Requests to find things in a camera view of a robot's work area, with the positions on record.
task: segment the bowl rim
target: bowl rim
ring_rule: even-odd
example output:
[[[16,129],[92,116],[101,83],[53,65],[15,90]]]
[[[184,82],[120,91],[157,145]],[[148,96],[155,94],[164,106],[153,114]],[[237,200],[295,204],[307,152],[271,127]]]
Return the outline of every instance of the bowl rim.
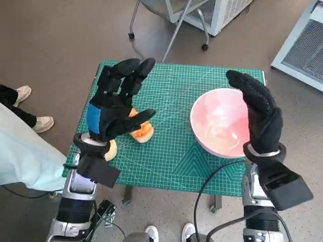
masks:
[[[195,102],[194,102],[194,104],[193,104],[193,106],[192,106],[192,108],[191,108],[191,112],[190,112],[190,124],[191,124],[191,128],[192,128],[192,130],[193,130],[193,133],[194,133],[194,136],[195,136],[195,138],[196,138],[197,142],[198,142],[198,143],[200,144],[200,146],[202,146],[202,147],[203,147],[203,149],[204,149],[204,150],[206,150],[208,153],[210,153],[210,154],[212,154],[212,155],[215,155],[215,156],[217,156],[217,157],[226,158],[226,159],[242,158],[242,157],[245,157],[245,154],[244,154],[244,153],[242,153],[242,154],[241,154],[241,155],[239,155],[239,156],[228,156],[228,155],[223,155],[223,154],[216,153],[216,152],[215,152],[215,151],[213,151],[211,148],[208,148],[205,144],[203,144],[203,143],[199,140],[199,138],[197,137],[197,134],[196,134],[196,130],[194,129],[193,124],[192,124],[193,109],[194,109],[195,105],[197,104],[197,102],[199,101],[199,99],[200,99],[200,98],[202,98],[204,95],[207,95],[209,92],[217,92],[217,91],[222,91],[222,90],[230,90],[230,91],[233,91],[233,92],[240,92],[240,93],[242,93],[240,90],[238,90],[238,89],[233,89],[233,88],[216,88],[216,89],[212,89],[212,90],[209,90],[209,91],[207,91],[207,92],[203,93],[201,96],[199,96],[199,97],[195,100]]]

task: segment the robotic arm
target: robotic arm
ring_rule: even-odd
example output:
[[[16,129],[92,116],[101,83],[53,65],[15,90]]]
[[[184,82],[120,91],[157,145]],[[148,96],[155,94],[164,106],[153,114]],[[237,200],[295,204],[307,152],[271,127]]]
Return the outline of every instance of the robotic arm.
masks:
[[[248,106],[250,142],[244,144],[246,172],[242,180],[244,241],[281,242],[277,216],[283,211],[313,198],[303,178],[289,170],[283,161],[286,147],[279,142],[283,127],[282,112],[276,107],[269,89],[248,74],[228,71],[229,84],[243,93]]]
[[[147,109],[129,117],[132,97],[138,93],[154,64],[152,58],[142,63],[139,59],[127,59],[113,67],[103,67],[87,111],[89,132],[78,133],[73,138],[78,154],[73,166],[66,166],[70,171],[46,241],[91,241],[98,220],[94,203],[96,184],[113,188],[120,174],[104,159],[110,140],[139,129],[156,113]],[[90,220],[93,205],[95,219]]]

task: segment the metal chair leg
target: metal chair leg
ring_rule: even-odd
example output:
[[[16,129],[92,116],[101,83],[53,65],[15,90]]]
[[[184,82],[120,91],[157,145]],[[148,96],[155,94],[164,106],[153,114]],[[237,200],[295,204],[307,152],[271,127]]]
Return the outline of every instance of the metal chair leg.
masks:
[[[209,35],[208,35],[207,30],[206,30],[206,23],[205,23],[204,15],[203,15],[203,13],[202,13],[202,11],[200,9],[196,9],[196,10],[197,10],[198,15],[200,16],[201,21],[202,21],[204,33],[205,33],[205,36],[206,36],[206,43],[204,45],[202,45],[202,49],[204,51],[207,51],[208,42],[209,42]]]
[[[133,22],[135,22],[135,17],[136,17],[136,14],[137,14],[139,4],[140,4],[140,0],[137,0],[135,10],[133,11],[133,15],[132,15],[131,22],[130,22],[130,33],[128,33],[129,39],[134,39],[135,38],[135,34],[133,33],[132,26],[133,26]]]
[[[167,47],[167,50],[166,50],[166,52],[165,52],[165,54],[164,54],[164,57],[163,57],[163,60],[161,61],[161,63],[164,63],[164,62],[165,62],[165,59],[166,59],[166,57],[167,57],[167,55],[168,55],[168,52],[170,52],[170,49],[171,49],[171,47],[172,47],[172,45],[173,45],[173,42],[174,42],[174,40],[175,40],[175,37],[176,37],[176,35],[177,35],[177,33],[178,33],[178,31],[179,31],[179,29],[180,29],[181,25],[182,25],[183,19],[184,19],[184,17],[185,17],[185,15],[186,15],[186,13],[187,13],[188,8],[190,7],[191,2],[192,2],[192,0],[188,0],[188,1],[187,1],[187,5],[186,5],[186,7],[185,7],[185,9],[184,9],[183,15],[181,16],[180,20],[178,21],[178,25],[176,26],[176,29],[175,29],[175,31],[173,32],[173,36],[172,36],[172,38],[171,38],[171,41],[170,41],[170,43],[169,43],[169,45],[168,45],[168,47]]]

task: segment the metal table leg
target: metal table leg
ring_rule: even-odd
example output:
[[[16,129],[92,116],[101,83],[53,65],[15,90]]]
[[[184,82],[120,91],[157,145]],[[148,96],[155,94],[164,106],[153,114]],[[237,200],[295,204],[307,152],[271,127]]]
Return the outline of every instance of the metal table leg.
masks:
[[[222,196],[220,196],[220,195],[214,195],[214,202],[210,206],[210,212],[211,213],[216,213],[221,208],[222,208]]]
[[[132,189],[133,186],[126,186],[125,193],[123,195],[122,203],[123,205],[128,205],[132,201]]]

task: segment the green cutting mat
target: green cutting mat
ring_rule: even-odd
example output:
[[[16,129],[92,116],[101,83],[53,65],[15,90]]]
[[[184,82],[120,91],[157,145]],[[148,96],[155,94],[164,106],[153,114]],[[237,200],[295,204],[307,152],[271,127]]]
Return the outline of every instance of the green cutting mat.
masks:
[[[112,66],[116,61],[101,63]],[[118,154],[111,165],[121,170],[119,184],[198,192],[213,170],[237,159],[215,157],[197,143],[190,127],[190,111],[194,101],[215,88],[230,87],[225,73],[228,68],[156,64],[137,96],[133,99],[138,111],[154,108],[157,113],[150,120],[154,135],[145,144],[138,144],[129,135],[116,138]],[[263,71],[235,69],[249,73],[264,82]],[[96,80],[89,95],[96,91]],[[86,108],[77,132],[87,132]],[[72,145],[67,163],[72,164],[76,147]],[[220,171],[205,188],[205,193],[227,196],[241,195],[244,164],[236,164]]]

